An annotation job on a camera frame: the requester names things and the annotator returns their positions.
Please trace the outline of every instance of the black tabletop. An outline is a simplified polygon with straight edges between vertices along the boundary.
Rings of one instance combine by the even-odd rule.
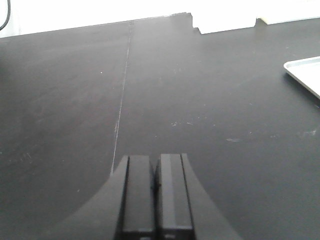
[[[320,19],[200,35],[190,14],[0,39],[0,239],[83,206],[122,155],[187,153],[245,240],[320,236],[320,100],[285,73]]]

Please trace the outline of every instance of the white background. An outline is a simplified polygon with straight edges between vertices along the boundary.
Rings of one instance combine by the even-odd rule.
[[[114,23],[188,12],[202,33],[320,17],[320,0],[11,0],[11,18],[0,37]],[[0,0],[0,25],[7,0]]]

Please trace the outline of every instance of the scratch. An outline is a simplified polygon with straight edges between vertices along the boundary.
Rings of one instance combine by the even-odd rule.
[[[128,36],[128,44],[127,44],[127,50],[126,50],[126,57],[125,57],[125,67],[124,67],[124,72],[123,72],[120,109],[119,109],[119,113],[118,113],[118,119],[116,121],[116,134],[115,134],[115,140],[114,140],[114,149],[113,149],[113,158],[112,158],[110,176],[113,175],[114,167],[115,167],[115,157],[116,157],[116,149],[117,149],[117,142],[118,142],[119,124],[120,124],[122,104],[123,104],[123,101],[124,101],[125,84],[126,84],[126,80],[127,80],[128,59],[129,59],[129,52],[130,52],[130,45],[131,45],[131,35],[132,35],[133,23],[134,23],[133,21],[130,21],[130,24],[129,24],[129,27],[128,27],[129,28],[129,36]]]
[[[318,129],[320,128],[320,125],[317,126],[314,130],[312,131],[303,131],[303,132],[297,132],[298,136],[300,138],[305,138],[305,137],[313,137],[316,135]]]
[[[243,140],[240,138],[227,138],[226,139],[228,142],[233,142],[233,143],[239,143],[242,142]]]

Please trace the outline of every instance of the metal tray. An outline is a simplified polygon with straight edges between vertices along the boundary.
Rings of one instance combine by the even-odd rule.
[[[287,73],[320,99],[320,56],[288,61]]]

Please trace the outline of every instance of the white object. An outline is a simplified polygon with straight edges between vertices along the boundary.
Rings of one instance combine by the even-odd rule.
[[[209,2],[198,0],[192,6],[192,26],[202,34],[256,25],[257,8],[253,0],[224,0]]]
[[[288,61],[283,67],[288,74],[320,99],[320,56]]]
[[[269,0],[260,6],[258,18],[266,24],[320,18],[320,0]]]

